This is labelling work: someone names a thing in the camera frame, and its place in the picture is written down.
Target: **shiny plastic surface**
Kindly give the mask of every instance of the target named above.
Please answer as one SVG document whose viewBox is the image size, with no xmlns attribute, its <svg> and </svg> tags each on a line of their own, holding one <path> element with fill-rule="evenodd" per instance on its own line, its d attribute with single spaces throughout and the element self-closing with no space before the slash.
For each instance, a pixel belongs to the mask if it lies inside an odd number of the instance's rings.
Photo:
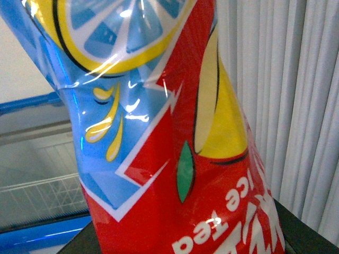
<svg viewBox="0 0 339 254">
<path fill-rule="evenodd" d="M 103 253 L 283 253 L 213 0 L 0 0 L 68 106 Z"/>
</svg>

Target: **inflatable iced tea bottle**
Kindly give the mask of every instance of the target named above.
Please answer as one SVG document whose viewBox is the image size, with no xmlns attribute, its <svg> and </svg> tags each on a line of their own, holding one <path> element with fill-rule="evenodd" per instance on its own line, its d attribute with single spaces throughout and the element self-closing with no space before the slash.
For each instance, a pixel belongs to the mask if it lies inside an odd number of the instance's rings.
<svg viewBox="0 0 339 254">
<path fill-rule="evenodd" d="M 0 0 L 0 9 L 69 109 L 103 253 L 284 253 L 220 59 L 214 0 Z"/>
</svg>

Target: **plastic packaging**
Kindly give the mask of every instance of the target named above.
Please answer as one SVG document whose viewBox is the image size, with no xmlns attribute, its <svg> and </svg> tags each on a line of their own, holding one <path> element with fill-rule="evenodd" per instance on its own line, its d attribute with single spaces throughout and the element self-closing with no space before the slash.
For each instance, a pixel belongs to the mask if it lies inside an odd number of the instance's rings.
<svg viewBox="0 0 339 254">
<path fill-rule="evenodd" d="M 103 253 L 284 253 L 213 0 L 0 0 L 69 109 Z"/>
</svg>

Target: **yellow droplet graphic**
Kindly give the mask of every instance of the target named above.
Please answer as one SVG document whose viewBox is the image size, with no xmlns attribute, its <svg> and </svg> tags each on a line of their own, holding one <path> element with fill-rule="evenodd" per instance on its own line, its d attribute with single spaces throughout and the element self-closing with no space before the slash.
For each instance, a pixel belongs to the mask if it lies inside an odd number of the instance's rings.
<svg viewBox="0 0 339 254">
<path fill-rule="evenodd" d="M 110 147 L 108 147 L 106 153 L 106 160 L 109 162 L 113 161 L 118 155 L 122 142 L 122 131 L 123 131 L 123 117 L 121 116 L 117 135 L 115 136 Z"/>
<path fill-rule="evenodd" d="M 95 143 L 101 140 L 106 133 L 108 132 L 109 128 L 112 126 L 112 122 L 115 118 L 115 115 L 118 111 L 119 106 L 119 98 L 120 98 L 120 83 L 117 84 L 117 89 L 115 91 L 114 102 L 113 105 L 106 115 L 106 117 L 100 121 L 99 123 L 93 124 L 86 130 L 85 138 L 86 141 L 89 143 Z"/>
<path fill-rule="evenodd" d="M 109 97 L 112 96 L 113 91 L 114 91 L 113 86 L 109 90 L 104 90 L 104 89 L 95 87 L 93 89 L 93 94 L 96 98 L 104 101 L 104 100 L 107 100 Z"/>
</svg>

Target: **wire basket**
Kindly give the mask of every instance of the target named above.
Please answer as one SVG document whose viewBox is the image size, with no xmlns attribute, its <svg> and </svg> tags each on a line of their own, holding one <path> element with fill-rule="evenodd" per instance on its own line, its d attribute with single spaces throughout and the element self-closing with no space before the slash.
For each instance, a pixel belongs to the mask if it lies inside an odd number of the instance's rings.
<svg viewBox="0 0 339 254">
<path fill-rule="evenodd" d="M 0 229 L 87 211 L 78 174 L 0 188 Z"/>
</svg>

